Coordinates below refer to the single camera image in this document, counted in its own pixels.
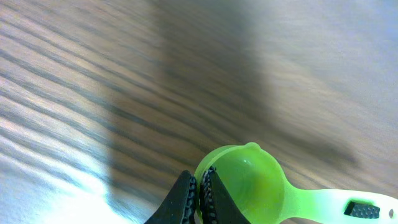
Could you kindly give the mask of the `green plastic measuring scoop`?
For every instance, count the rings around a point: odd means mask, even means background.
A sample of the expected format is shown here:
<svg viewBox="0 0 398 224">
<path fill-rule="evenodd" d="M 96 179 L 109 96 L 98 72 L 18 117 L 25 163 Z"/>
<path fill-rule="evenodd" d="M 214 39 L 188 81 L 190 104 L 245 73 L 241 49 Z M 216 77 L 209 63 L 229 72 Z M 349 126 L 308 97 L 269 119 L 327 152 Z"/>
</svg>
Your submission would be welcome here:
<svg viewBox="0 0 398 224">
<path fill-rule="evenodd" d="M 197 181 L 210 167 L 251 223 L 304 218 L 319 223 L 397 224 L 397 199 L 355 190 L 298 189 L 277 160 L 254 142 L 211 151 L 195 171 Z"/>
</svg>

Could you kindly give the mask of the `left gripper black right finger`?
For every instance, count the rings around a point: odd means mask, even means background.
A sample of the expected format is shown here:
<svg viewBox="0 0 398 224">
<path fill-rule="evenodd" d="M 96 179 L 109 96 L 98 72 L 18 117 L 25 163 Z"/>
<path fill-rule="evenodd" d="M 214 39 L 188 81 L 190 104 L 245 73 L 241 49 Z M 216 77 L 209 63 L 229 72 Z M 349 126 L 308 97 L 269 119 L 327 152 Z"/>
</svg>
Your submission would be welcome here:
<svg viewBox="0 0 398 224">
<path fill-rule="evenodd" d="M 199 206 L 204 224 L 250 224 L 234 203 L 213 166 L 203 174 Z"/>
</svg>

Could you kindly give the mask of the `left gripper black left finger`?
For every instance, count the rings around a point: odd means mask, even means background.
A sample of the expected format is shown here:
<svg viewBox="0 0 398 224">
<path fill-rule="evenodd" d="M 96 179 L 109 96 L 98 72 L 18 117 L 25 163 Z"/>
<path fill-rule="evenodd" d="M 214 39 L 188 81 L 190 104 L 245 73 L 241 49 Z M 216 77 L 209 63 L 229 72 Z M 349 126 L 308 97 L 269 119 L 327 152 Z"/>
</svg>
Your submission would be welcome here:
<svg viewBox="0 0 398 224">
<path fill-rule="evenodd" d="M 195 224 L 197 180 L 184 170 L 145 224 Z"/>
</svg>

